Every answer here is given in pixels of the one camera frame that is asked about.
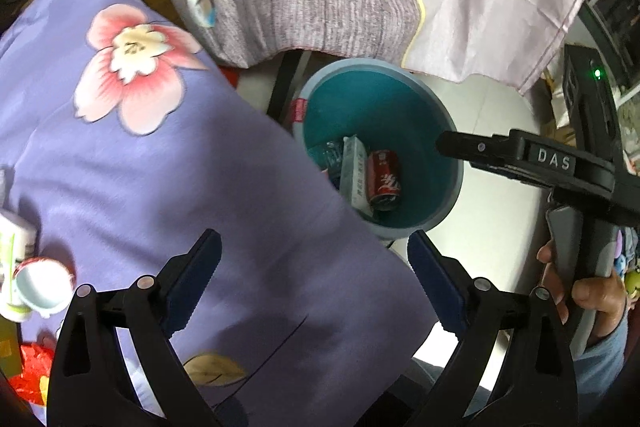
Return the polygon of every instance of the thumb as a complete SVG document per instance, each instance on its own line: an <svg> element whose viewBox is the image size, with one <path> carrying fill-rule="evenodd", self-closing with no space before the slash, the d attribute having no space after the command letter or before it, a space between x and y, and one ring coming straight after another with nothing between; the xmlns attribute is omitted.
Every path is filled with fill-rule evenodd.
<svg viewBox="0 0 640 427"><path fill-rule="evenodd" d="M625 313L625 285L616 273L606 279L594 277L576 281L571 296L580 308L600 312L591 333L596 338L612 333Z"/></svg>

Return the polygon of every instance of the human hand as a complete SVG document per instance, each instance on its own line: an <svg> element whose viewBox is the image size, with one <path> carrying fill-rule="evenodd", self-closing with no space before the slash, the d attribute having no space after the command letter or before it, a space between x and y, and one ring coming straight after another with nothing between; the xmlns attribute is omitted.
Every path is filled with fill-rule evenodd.
<svg viewBox="0 0 640 427"><path fill-rule="evenodd" d="M564 285L553 263L552 241L540 248L537 258L540 263L546 265L540 285L549 290L553 296L558 314L564 324L569 318L569 309L566 307ZM571 289L571 296L580 308L598 311L588 342L590 346L611 334L625 314L626 289L622 279L615 272L612 272L610 277L593 277L576 281Z"/></svg>

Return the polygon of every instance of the metal screw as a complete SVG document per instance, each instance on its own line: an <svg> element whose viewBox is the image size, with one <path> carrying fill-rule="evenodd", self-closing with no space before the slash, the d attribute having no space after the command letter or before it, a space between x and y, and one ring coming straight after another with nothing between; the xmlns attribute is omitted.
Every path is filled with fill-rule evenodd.
<svg viewBox="0 0 640 427"><path fill-rule="evenodd" d="M156 280L153 277L151 277L150 275L145 275L144 277L138 279L138 288L140 288L141 290L148 290L155 283Z"/></svg>
<svg viewBox="0 0 640 427"><path fill-rule="evenodd" d="M474 286L481 292L488 292L491 289L491 283L487 279L476 279Z"/></svg>
<svg viewBox="0 0 640 427"><path fill-rule="evenodd" d="M536 297L542 301L546 301L551 295L545 288L536 288Z"/></svg>
<svg viewBox="0 0 640 427"><path fill-rule="evenodd" d="M86 297L89 293L91 293L91 286L88 284L83 284L76 290L76 295L78 297Z"/></svg>

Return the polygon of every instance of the pink flower print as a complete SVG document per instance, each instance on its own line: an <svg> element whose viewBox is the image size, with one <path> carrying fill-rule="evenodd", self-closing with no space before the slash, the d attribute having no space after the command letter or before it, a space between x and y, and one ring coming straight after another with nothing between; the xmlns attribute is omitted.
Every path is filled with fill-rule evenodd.
<svg viewBox="0 0 640 427"><path fill-rule="evenodd" d="M148 23L126 4L98 13L86 38L98 52L76 87L76 117L94 122L118 106L133 134L152 133L182 102L184 83L175 68L207 69L193 55L201 46L190 34Z"/></svg>

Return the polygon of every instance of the soda can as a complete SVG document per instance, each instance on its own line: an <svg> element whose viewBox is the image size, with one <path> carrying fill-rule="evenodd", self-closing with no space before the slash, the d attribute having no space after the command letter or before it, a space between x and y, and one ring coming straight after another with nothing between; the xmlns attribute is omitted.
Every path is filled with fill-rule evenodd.
<svg viewBox="0 0 640 427"><path fill-rule="evenodd" d="M388 149L373 151L367 161L367 198L376 210L394 210L400 203L400 161Z"/></svg>

